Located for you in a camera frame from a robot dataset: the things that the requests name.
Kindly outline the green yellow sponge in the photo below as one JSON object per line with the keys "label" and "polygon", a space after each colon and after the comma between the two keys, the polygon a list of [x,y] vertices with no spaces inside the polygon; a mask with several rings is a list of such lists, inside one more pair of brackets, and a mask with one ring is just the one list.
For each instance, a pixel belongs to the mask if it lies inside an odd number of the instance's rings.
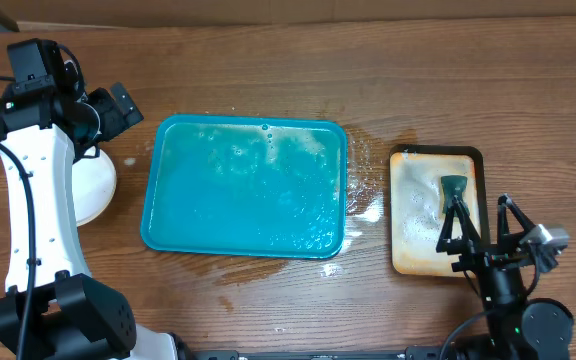
{"label": "green yellow sponge", "polygon": [[468,178],[462,175],[442,176],[440,184],[443,193],[442,212],[447,214],[454,198],[460,201],[463,200],[463,195],[468,185]]}

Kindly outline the white plate front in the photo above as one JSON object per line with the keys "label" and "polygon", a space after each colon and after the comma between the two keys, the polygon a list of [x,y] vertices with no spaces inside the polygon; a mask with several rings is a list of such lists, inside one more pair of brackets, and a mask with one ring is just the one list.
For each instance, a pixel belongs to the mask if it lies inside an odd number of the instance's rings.
{"label": "white plate front", "polygon": [[114,196],[117,175],[110,157],[100,148],[89,148],[73,165],[72,185],[77,226],[82,226],[97,218]]}

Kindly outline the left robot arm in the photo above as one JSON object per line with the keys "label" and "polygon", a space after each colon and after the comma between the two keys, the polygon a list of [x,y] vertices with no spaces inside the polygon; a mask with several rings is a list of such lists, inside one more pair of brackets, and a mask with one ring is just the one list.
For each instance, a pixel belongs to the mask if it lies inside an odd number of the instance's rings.
{"label": "left robot arm", "polygon": [[79,242],[74,163],[142,118],[120,83],[88,96],[20,83],[0,98],[11,227],[0,342],[17,358],[192,358],[176,335],[138,325],[126,297],[92,278]]}

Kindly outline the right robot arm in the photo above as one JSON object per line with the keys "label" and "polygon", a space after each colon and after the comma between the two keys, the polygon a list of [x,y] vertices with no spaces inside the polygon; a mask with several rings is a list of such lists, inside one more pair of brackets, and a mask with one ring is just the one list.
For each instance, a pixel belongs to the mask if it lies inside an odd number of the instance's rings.
{"label": "right robot arm", "polygon": [[558,266],[569,233],[560,225],[533,223],[507,195],[498,201],[497,242],[482,243],[455,195],[436,246],[456,255],[452,270],[478,289],[483,311],[453,330],[440,359],[568,359],[574,316],[561,302],[535,298],[540,277]]}

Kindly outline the black tray with soapy water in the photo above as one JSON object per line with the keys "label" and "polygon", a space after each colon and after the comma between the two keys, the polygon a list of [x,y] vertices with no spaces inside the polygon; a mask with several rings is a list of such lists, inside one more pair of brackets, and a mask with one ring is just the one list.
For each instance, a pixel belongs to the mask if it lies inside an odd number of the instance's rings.
{"label": "black tray with soapy water", "polygon": [[389,158],[392,263],[404,275],[456,277],[456,255],[438,253],[446,217],[442,179],[466,179],[462,199],[481,242],[490,243],[483,156],[470,146],[400,144]]}

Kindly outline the teal plastic tray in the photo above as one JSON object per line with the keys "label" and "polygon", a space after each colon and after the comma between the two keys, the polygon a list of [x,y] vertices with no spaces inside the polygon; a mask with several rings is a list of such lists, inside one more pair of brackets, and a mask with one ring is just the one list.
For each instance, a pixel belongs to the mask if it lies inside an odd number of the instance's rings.
{"label": "teal plastic tray", "polygon": [[154,139],[141,238],[162,252],[332,258],[347,150],[331,121],[171,116]]}

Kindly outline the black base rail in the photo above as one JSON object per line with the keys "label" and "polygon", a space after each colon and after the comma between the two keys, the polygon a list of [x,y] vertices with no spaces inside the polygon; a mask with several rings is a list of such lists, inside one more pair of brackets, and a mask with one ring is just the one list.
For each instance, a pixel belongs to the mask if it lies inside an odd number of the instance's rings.
{"label": "black base rail", "polygon": [[439,347],[411,346],[385,351],[310,351],[241,353],[235,350],[204,350],[193,353],[196,360],[456,360],[465,359],[454,350],[441,356]]}

